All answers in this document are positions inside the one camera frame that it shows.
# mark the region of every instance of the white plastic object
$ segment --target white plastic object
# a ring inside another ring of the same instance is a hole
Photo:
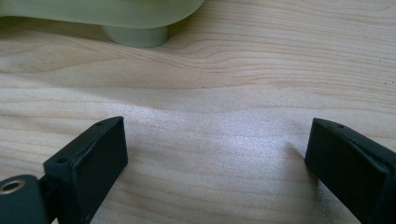
[[[0,17],[21,16],[104,26],[113,41],[154,47],[167,40],[167,26],[205,0],[0,0]]]

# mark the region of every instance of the light wood surface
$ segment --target light wood surface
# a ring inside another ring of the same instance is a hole
[[[92,223],[357,223],[304,165],[312,118],[396,149],[394,0],[207,0],[165,45],[0,19],[0,178],[124,116]]]

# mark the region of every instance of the white plastic base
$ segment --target white plastic base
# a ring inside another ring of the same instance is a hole
[[[168,40],[168,27],[129,29],[103,26],[106,35],[116,43],[134,48],[159,46]]]

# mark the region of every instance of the black plastic part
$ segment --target black plastic part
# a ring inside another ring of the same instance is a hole
[[[305,163],[361,223],[396,223],[396,153],[314,119]]]
[[[48,223],[35,176],[18,175],[0,182],[0,223]]]
[[[90,223],[127,163],[122,117],[92,125],[45,161],[49,187],[59,188],[59,223]]]
[[[47,221],[52,223],[52,221],[59,216],[62,206],[58,186],[50,186],[46,175],[38,180],[38,185],[46,208]]]

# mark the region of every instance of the wood grain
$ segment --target wood grain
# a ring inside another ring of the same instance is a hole
[[[206,0],[152,49],[0,19],[0,178],[97,120],[130,163],[92,223],[358,223],[304,166],[312,118],[396,149],[396,2]]]

